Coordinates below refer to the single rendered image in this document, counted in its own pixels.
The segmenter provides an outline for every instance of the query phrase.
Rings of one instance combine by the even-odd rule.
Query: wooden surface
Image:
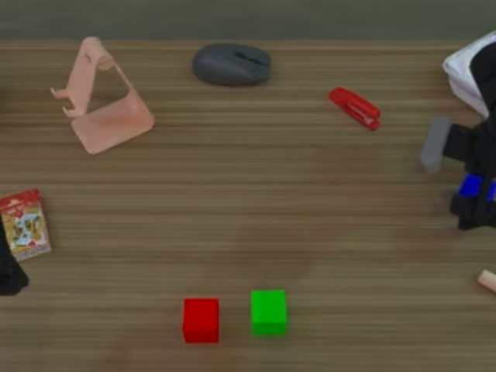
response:
[[[78,43],[0,43],[0,192],[43,194],[53,245],[0,299],[8,372],[494,371],[494,230],[457,232],[463,172],[424,175],[432,117],[479,118],[441,63],[459,43],[255,43],[270,83],[218,88],[189,71],[205,43],[106,43],[157,118],[87,155],[49,89]],[[99,81],[97,102],[120,90]],[[378,105],[368,132],[326,101]],[[250,290],[288,291],[289,333],[250,335]],[[222,342],[185,346],[185,297],[214,296]]]

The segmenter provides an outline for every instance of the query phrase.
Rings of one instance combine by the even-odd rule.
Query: deck of playing cards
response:
[[[0,215],[10,250],[18,261],[51,251],[38,190],[0,199]]]

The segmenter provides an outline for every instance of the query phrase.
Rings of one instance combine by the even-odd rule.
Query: white box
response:
[[[481,93],[475,85],[475,80],[470,72],[472,58],[485,46],[496,43],[496,31],[465,46],[462,50],[447,57],[443,63],[444,71],[449,76],[449,86],[454,95],[467,103],[484,118],[489,116]]]

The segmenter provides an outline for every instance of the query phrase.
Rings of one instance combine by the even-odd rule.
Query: gray computer mouse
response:
[[[269,54],[240,44],[208,45],[195,54],[192,67],[197,78],[218,85],[256,85],[270,78]]]

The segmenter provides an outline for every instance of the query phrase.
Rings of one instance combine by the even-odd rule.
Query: gray wall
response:
[[[473,39],[493,29],[496,0],[0,0],[2,39]]]

